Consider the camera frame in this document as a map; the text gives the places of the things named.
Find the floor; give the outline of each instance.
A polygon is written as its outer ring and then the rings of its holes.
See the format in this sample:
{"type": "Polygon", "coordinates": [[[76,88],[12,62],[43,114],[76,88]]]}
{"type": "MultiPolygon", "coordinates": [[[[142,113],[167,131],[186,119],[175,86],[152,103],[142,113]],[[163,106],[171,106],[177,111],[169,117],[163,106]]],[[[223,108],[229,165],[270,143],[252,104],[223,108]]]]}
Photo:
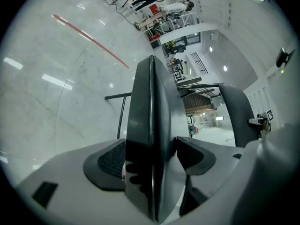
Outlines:
{"type": "Polygon", "coordinates": [[[232,128],[209,127],[200,124],[195,124],[195,127],[198,128],[199,133],[193,136],[194,139],[224,146],[235,147],[235,140],[232,128]]]}
{"type": "Polygon", "coordinates": [[[122,99],[104,97],[130,92],[152,54],[164,58],[105,0],[28,0],[0,50],[0,161],[11,184],[56,154],[115,139],[122,99]]]}

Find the window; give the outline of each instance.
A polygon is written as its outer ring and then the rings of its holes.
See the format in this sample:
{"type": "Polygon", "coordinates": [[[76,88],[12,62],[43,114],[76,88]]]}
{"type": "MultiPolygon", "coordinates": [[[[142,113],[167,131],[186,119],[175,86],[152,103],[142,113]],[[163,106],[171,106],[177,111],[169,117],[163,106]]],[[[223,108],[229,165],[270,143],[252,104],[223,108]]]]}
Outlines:
{"type": "Polygon", "coordinates": [[[201,59],[199,58],[198,54],[197,53],[192,53],[191,54],[195,64],[197,65],[199,71],[200,71],[200,74],[201,75],[205,75],[205,74],[208,74],[204,64],[202,63],[201,59]]]}
{"type": "Polygon", "coordinates": [[[180,44],[188,46],[188,45],[192,45],[192,44],[200,43],[200,42],[201,42],[200,32],[192,33],[187,36],[183,36],[178,39],[175,39],[176,46],[178,46],[180,44]]]}

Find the black pants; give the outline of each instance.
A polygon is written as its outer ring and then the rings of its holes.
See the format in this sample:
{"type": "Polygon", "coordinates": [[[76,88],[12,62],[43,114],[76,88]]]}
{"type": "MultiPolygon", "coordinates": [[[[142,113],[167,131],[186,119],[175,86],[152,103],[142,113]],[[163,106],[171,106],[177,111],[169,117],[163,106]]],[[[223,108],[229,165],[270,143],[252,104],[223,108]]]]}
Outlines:
{"type": "Polygon", "coordinates": [[[136,5],[136,4],[140,3],[140,2],[144,2],[142,5],[138,6],[138,7],[135,9],[136,11],[138,11],[138,10],[140,10],[141,8],[147,6],[147,5],[149,5],[149,4],[151,4],[151,3],[155,2],[155,1],[156,1],[156,0],[136,0],[135,2],[132,3],[132,5],[136,5]]]}

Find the red object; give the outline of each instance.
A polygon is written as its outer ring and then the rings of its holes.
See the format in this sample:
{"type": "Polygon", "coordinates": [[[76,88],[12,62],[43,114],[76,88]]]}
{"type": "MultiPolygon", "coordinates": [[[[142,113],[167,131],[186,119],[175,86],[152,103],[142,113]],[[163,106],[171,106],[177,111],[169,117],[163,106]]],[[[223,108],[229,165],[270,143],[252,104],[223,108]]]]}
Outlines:
{"type": "Polygon", "coordinates": [[[160,11],[156,10],[156,8],[158,8],[158,6],[156,4],[151,5],[149,8],[150,8],[151,12],[153,13],[153,15],[160,13],[160,11]]]}
{"type": "Polygon", "coordinates": [[[84,37],[86,37],[87,39],[91,40],[91,42],[97,44],[99,47],[101,47],[103,50],[105,50],[106,52],[108,52],[110,55],[112,55],[116,60],[118,60],[120,63],[122,63],[125,67],[129,68],[125,62],[123,62],[120,58],[118,58],[116,55],[114,55],[111,51],[109,51],[106,47],[102,46],[99,42],[97,42],[96,40],[94,40],[92,37],[90,37],[89,35],[87,35],[86,33],[82,32],[80,29],[76,28],[75,26],[73,26],[72,24],[70,24],[69,22],[67,22],[66,20],[62,19],[60,16],[57,16],[56,14],[53,14],[53,17],[55,17],[56,19],[60,20],[61,22],[63,22],[64,24],[68,25],[70,28],[74,29],[75,31],[77,31],[79,34],[83,35],[84,37]]]}
{"type": "Polygon", "coordinates": [[[153,40],[155,40],[155,39],[158,39],[158,38],[160,38],[160,34],[156,34],[156,35],[154,35],[153,37],[150,37],[150,38],[149,38],[149,41],[151,42],[151,41],[153,41],[153,40]]]}

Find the red stripe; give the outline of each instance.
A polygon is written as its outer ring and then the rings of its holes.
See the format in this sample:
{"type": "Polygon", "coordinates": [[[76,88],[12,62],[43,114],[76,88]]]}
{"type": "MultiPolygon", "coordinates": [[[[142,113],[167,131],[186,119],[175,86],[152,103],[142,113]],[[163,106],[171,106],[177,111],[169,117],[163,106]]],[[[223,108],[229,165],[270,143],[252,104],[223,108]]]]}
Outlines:
{"type": "Polygon", "coordinates": [[[61,22],[63,22],[64,24],[68,25],[70,28],[74,29],[75,31],[79,32],[81,35],[85,36],[86,38],[88,38],[89,40],[91,40],[92,42],[94,42],[95,44],[97,44],[99,47],[101,47],[102,49],[104,49],[106,52],[108,52],[110,55],[112,55],[116,60],[118,60],[120,63],[122,63],[125,67],[129,68],[125,62],[123,62],[120,58],[118,58],[116,55],[114,55],[111,51],[109,51],[106,47],[104,47],[103,45],[101,45],[99,42],[97,42],[95,39],[93,39],[92,37],[90,37],[89,35],[86,35],[84,32],[82,32],[80,29],[76,28],[75,26],[73,26],[72,24],[70,24],[69,22],[66,22],[65,20],[63,20],[61,17],[57,16],[56,14],[53,14],[53,16],[60,20],[61,22]]]}

